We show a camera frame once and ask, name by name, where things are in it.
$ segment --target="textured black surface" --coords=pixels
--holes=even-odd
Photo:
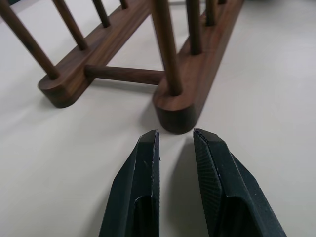
[[[202,139],[195,138],[197,174],[209,234],[218,232],[223,190],[208,149]]]
[[[99,237],[159,236],[159,134],[141,136],[115,177]]]
[[[257,181],[226,143],[201,129],[195,129],[194,143],[210,237],[285,237]]]

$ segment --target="white table surface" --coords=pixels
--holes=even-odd
[[[67,0],[86,36],[90,0]],[[104,1],[111,13],[119,0]],[[14,11],[56,64],[74,46],[49,0]],[[246,0],[196,125],[252,172],[288,237],[316,232],[316,1]],[[171,7],[177,48],[188,30]],[[110,62],[161,70],[149,17]],[[192,131],[161,128],[155,86],[96,79],[68,108],[37,88],[44,71],[0,19],[0,236],[97,237],[112,181],[140,135],[160,131],[160,236],[206,237]]]

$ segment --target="wooden base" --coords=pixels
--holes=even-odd
[[[56,65],[60,76],[51,80],[46,75],[39,89],[58,108],[72,105],[94,80],[84,74],[85,65],[108,64],[149,14],[146,0],[129,0],[128,9],[117,8],[109,16],[109,27],[100,24],[85,38],[88,49],[76,46]]]
[[[217,25],[203,27],[202,53],[190,54],[190,41],[178,53],[183,92],[171,96],[163,77],[153,96],[153,103],[164,129],[176,134],[190,131],[198,121],[214,81],[243,0],[227,0],[217,5]]]

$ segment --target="wooden dowel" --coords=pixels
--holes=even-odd
[[[109,27],[110,26],[110,21],[108,19],[107,13],[104,9],[104,6],[101,2],[101,0],[92,0],[94,3],[94,6],[98,12],[98,15],[101,19],[102,25],[104,28]]]
[[[217,0],[206,0],[206,25],[214,26],[217,19]]]
[[[88,45],[82,36],[71,12],[69,11],[64,0],[52,0],[55,4],[57,10],[59,11],[60,16],[63,18],[65,24],[67,25],[70,33],[74,37],[75,41],[78,44],[79,49],[85,50],[88,49]]]
[[[126,0],[119,0],[120,4],[122,6],[122,9],[128,9],[128,4],[126,2]]]
[[[202,52],[199,0],[186,0],[190,49],[192,55],[199,55]]]
[[[182,85],[168,1],[150,0],[149,2],[169,93],[172,96],[178,96],[182,93]]]
[[[24,27],[20,19],[10,8],[7,0],[0,0],[0,15],[3,20],[8,24],[11,30],[16,34],[20,41],[24,44],[26,49],[32,54],[40,66],[44,69],[50,79],[55,80],[59,77],[59,73],[36,43],[34,38]]]
[[[103,78],[136,83],[158,85],[164,72],[134,68],[117,68],[86,65],[84,74],[91,78]]]

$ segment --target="walnut wood stand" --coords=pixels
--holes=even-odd
[[[56,66],[47,58],[7,0],[0,15],[47,75],[39,89],[58,108],[72,105],[95,78],[158,85],[153,103],[161,125],[172,133],[190,131],[196,124],[212,86],[243,0],[186,0],[189,38],[176,54],[167,0],[120,0],[109,17],[101,0],[92,0],[101,24],[84,38],[64,0],[52,0],[77,46]],[[106,67],[119,49],[152,14],[164,72]]]

